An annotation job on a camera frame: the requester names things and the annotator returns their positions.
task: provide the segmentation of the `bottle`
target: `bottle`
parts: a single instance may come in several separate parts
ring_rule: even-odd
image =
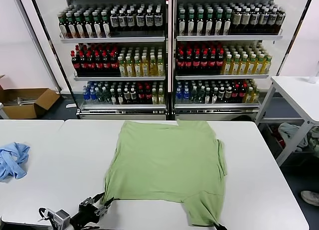
[[[151,9],[147,10],[146,18],[146,26],[148,31],[154,30],[154,15]]]
[[[221,26],[222,26],[222,16],[223,16],[223,10],[220,8],[217,10],[217,15],[215,18],[215,32],[214,35],[220,35],[221,34]]]
[[[66,17],[67,17],[67,20],[68,20],[67,21],[67,25],[68,25],[70,33],[71,33],[70,38],[77,38],[77,34],[76,34],[75,27],[74,27],[74,21],[73,21],[73,18],[72,18],[72,14],[68,12],[66,14]]]
[[[250,103],[252,94],[253,94],[253,88],[249,87],[248,92],[245,94],[245,96],[243,98],[243,103]]]
[[[70,37],[69,34],[68,34],[69,27],[66,24],[66,21],[64,19],[64,14],[63,13],[59,13],[58,14],[58,19],[59,19],[59,27],[60,27],[60,30],[61,30],[63,38],[69,38]]]
[[[231,65],[231,55],[227,54],[227,58],[224,61],[223,67],[220,71],[220,74],[221,75],[229,75],[230,65]]]
[[[261,68],[261,74],[268,74],[269,73],[269,69],[270,69],[270,66],[271,66],[271,59],[273,58],[272,55],[268,55],[267,56],[267,60],[266,62],[264,62],[264,65],[263,67]]]
[[[197,36],[202,35],[203,25],[204,25],[203,16],[204,16],[204,10],[199,9],[198,15],[197,15],[197,20],[196,20],[196,27],[197,27],[196,35]]]
[[[84,18],[85,18],[85,29],[86,29],[86,35],[89,38],[94,38],[93,35],[93,29],[92,29],[92,21],[91,21],[91,17],[90,14],[88,12],[85,12],[84,14]]]
[[[256,63],[256,54],[251,54],[250,60],[247,62],[246,70],[244,71],[244,75],[251,75],[253,68]]]
[[[241,21],[242,15],[243,14],[241,13],[241,8],[238,8],[233,13],[233,20],[231,23],[231,33],[238,33],[239,32],[240,21]]]
[[[285,9],[283,7],[280,7],[278,11],[278,16],[274,25],[273,33],[278,35],[281,26],[283,25],[284,19],[286,17]]]
[[[184,36],[184,32],[185,32],[185,10],[184,9],[181,9],[179,11],[178,30],[179,30],[179,35]]]
[[[187,35],[192,36],[194,33],[194,12],[195,10],[190,9],[188,11],[188,25],[187,25]]]
[[[243,58],[239,62],[237,75],[243,75],[246,69],[248,55],[243,54],[242,57]]]
[[[229,34],[229,29],[230,29],[230,23],[231,23],[231,14],[232,14],[232,10],[231,9],[227,9],[226,11],[226,16],[224,19],[224,25],[223,25],[223,35],[228,35]]]
[[[258,60],[256,61],[256,65],[254,66],[253,70],[252,70],[252,74],[253,75],[259,75],[261,72],[261,69],[264,65],[264,54],[260,54]]]
[[[157,77],[159,75],[158,66],[156,64],[154,55],[151,56],[150,75],[152,77]]]
[[[206,29],[205,29],[206,36],[211,35],[212,27],[213,27],[213,10],[210,8],[207,11],[207,20],[206,20]]]
[[[146,56],[142,56],[142,70],[143,76],[148,77],[150,73],[149,62]]]

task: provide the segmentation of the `bottle label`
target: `bottle label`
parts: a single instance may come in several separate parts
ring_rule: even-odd
[[[139,65],[135,66],[135,72],[136,72],[136,76],[140,77],[141,76],[141,68]]]
[[[239,25],[240,24],[241,16],[242,16],[241,13],[240,14],[234,13],[234,15],[233,15],[233,25]]]
[[[161,77],[165,76],[163,65],[158,65],[158,69],[159,69],[159,76]]]
[[[211,33],[211,27],[213,26],[213,22],[212,21],[208,21],[206,23],[206,31],[205,31],[205,35],[209,36]]]
[[[92,27],[89,24],[85,25],[86,31],[88,32],[89,38],[93,38],[93,32],[92,32]]]
[[[111,97],[111,100],[112,100],[112,103],[113,103],[114,105],[116,105],[116,98],[115,98],[115,97]]]
[[[102,32],[98,24],[94,24],[95,32],[97,37],[102,37]]]
[[[126,17],[125,16],[119,16],[119,24],[121,27],[126,27]]]
[[[80,38],[85,38],[85,35],[84,35],[84,31],[83,31],[83,27],[82,27],[82,25],[77,24],[77,25],[76,25],[76,28],[78,29],[78,32],[79,32]]]
[[[144,16],[137,16],[138,26],[143,27],[145,26],[145,17]]]
[[[193,32],[194,32],[194,22],[191,21],[188,23],[188,36],[192,36],[193,35]]]
[[[236,74],[237,74],[238,66],[239,66],[238,64],[234,64],[233,70],[232,70],[232,72],[231,72],[232,75],[236,75]]]
[[[120,66],[120,73],[121,73],[121,77],[125,77],[125,68],[123,66]]]
[[[184,36],[184,31],[185,31],[185,22],[180,22],[179,23],[179,35]]]
[[[217,21],[215,25],[215,35],[220,34],[220,29],[221,29],[221,21]]]
[[[119,104],[120,104],[120,105],[123,104],[123,97],[119,97]]]
[[[225,65],[224,75],[228,75],[229,74],[229,69],[230,69],[230,64],[226,64]]]
[[[65,28],[64,25],[60,25],[60,30],[61,30],[61,33],[62,33],[63,37],[67,38],[68,32],[66,31],[66,28]]]
[[[251,72],[253,71],[255,64],[249,64],[247,69],[247,75],[251,75]]]
[[[226,21],[225,24],[224,24],[223,35],[228,35],[228,33],[229,33],[229,27],[230,27],[230,21]]]
[[[162,14],[155,16],[155,26],[161,27],[163,25],[163,17]]]
[[[106,37],[111,37],[109,25],[107,23],[104,23],[103,24],[103,28],[104,28],[105,36]]]
[[[146,26],[147,27],[154,26],[154,17],[153,17],[153,15],[146,15]]]
[[[202,32],[202,30],[203,30],[203,22],[202,21],[200,21],[200,22],[198,22],[197,23],[197,36],[200,36],[201,35],[201,32]]]
[[[129,27],[134,27],[135,26],[134,16],[127,16],[126,20],[128,22],[128,26]]]
[[[73,37],[73,38],[77,38],[74,25],[70,24],[70,25],[69,25],[69,29],[70,29],[70,32],[71,32],[71,34],[72,34],[72,37]]]
[[[116,16],[116,17],[112,17],[111,16],[111,25],[112,27],[118,27],[119,26],[119,18]]]
[[[246,68],[246,63],[242,63],[239,69],[239,75],[243,75]]]
[[[128,76],[132,77],[133,76],[133,71],[131,66],[127,66],[126,69],[128,70]]]

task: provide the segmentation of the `beverage bottle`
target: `beverage bottle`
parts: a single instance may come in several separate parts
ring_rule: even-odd
[[[193,69],[195,71],[199,69],[199,63],[200,63],[199,51],[196,51],[194,59],[193,59]]]
[[[194,33],[194,12],[195,10],[190,9],[188,11],[188,25],[187,25],[187,34],[188,36],[192,36]]]
[[[68,25],[70,33],[71,33],[70,38],[77,38],[76,30],[74,27],[75,23],[73,21],[72,14],[68,12],[66,14],[66,17],[67,17],[67,25]]]
[[[148,31],[154,30],[154,14],[151,9],[147,10],[146,18],[146,26]]]
[[[102,15],[102,26],[104,30],[104,36],[111,37],[110,22],[109,22],[109,17],[107,16],[107,12],[103,11],[101,12],[101,15]]]
[[[85,36],[89,38],[94,38],[90,14],[88,12],[85,12],[83,15],[85,18],[85,22],[84,22],[85,30],[86,30]]]
[[[149,62],[147,60],[147,57],[143,55],[142,56],[142,70],[143,70],[143,75],[145,77],[149,76],[149,73],[150,73],[149,69],[150,68],[149,68]]]
[[[256,64],[256,54],[251,54],[250,60],[247,62],[244,75],[251,75]]]
[[[268,8],[264,9],[264,12],[260,14],[259,22],[258,22],[258,33],[266,33],[266,24],[269,18]]]
[[[224,19],[224,25],[222,27],[223,35],[229,34],[230,23],[231,23],[231,14],[232,14],[232,10],[227,9],[225,19]]]
[[[217,10],[217,15],[216,15],[216,18],[215,18],[214,35],[220,35],[221,34],[222,16],[223,16],[223,10],[221,8],[219,8]]]
[[[278,35],[281,25],[283,25],[284,19],[286,17],[285,9],[283,7],[280,7],[278,11],[278,16],[274,25],[273,33]]]
[[[74,17],[75,17],[75,26],[76,26],[76,31],[78,33],[78,37],[85,38],[82,17],[80,16],[78,12],[74,13]]]
[[[213,9],[210,8],[207,11],[207,20],[206,20],[206,29],[205,29],[206,36],[211,35],[212,27],[213,27]]]
[[[247,54],[243,54],[242,57],[243,58],[239,61],[239,67],[238,67],[237,75],[243,75],[244,72],[245,72],[245,69],[246,69],[248,55]]]
[[[163,30],[163,14],[161,13],[160,8],[156,9],[154,23],[156,30]]]
[[[252,94],[253,94],[253,88],[249,87],[248,92],[245,94],[243,98],[243,103],[250,103]]]
[[[202,70],[207,70],[207,63],[208,63],[207,51],[204,51],[200,60],[200,68]]]
[[[227,54],[227,58],[224,61],[224,64],[223,64],[222,69],[220,71],[220,74],[221,75],[229,75],[230,65],[231,65],[231,55]]]
[[[203,9],[199,9],[198,10],[198,14],[197,14],[197,20],[196,20],[196,27],[197,27],[196,35],[197,36],[201,36],[202,35],[203,25],[204,25],[203,16],[204,16],[204,10]]]
[[[240,55],[235,54],[234,62],[232,62],[232,64],[230,65],[230,72],[229,73],[231,75],[237,75],[238,67],[239,67],[239,58],[240,58]]]
[[[249,25],[249,20],[251,17],[250,13],[250,8],[246,8],[245,11],[242,12],[242,18],[240,21],[240,27],[239,29],[241,30],[241,33],[248,33],[248,25]]]
[[[164,77],[165,71],[164,71],[164,64],[163,64],[163,57],[162,55],[158,55],[158,70],[159,70],[159,76]]]
[[[264,62],[264,65],[263,67],[261,68],[261,74],[268,74],[269,73],[269,69],[270,69],[270,66],[271,66],[271,59],[273,58],[272,55],[268,55],[267,56],[267,60],[266,62]]]
[[[218,88],[217,87],[214,87],[214,92],[213,92],[213,96],[212,96],[212,99],[211,99],[211,103],[216,103],[217,101],[217,96],[218,96]]]
[[[179,35],[184,36],[184,33],[185,33],[185,10],[184,9],[181,9],[179,11],[178,30],[179,30]]]
[[[60,27],[63,38],[69,38],[71,33],[70,31],[68,31],[69,27],[66,24],[66,21],[64,19],[64,14],[62,12],[58,14],[58,19],[59,19],[59,27]]]
[[[212,74],[216,74],[216,51],[213,49],[210,53],[208,58],[208,69],[211,71]]]
[[[233,13],[233,19],[231,23],[231,33],[238,33],[239,32],[239,27],[240,27],[240,21],[242,18],[242,13],[241,13],[241,8],[238,8],[234,13]]]
[[[277,9],[273,8],[272,12],[269,14],[269,18],[266,25],[266,32],[267,33],[274,33],[275,32],[275,23],[277,19]]]
[[[253,75],[259,75],[261,73],[261,69],[264,65],[264,54],[260,54],[258,60],[256,61],[256,65],[252,70]]]

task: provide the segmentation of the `white wall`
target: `white wall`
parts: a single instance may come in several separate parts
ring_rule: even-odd
[[[0,0],[0,85],[9,88],[55,86],[37,52],[14,0]]]

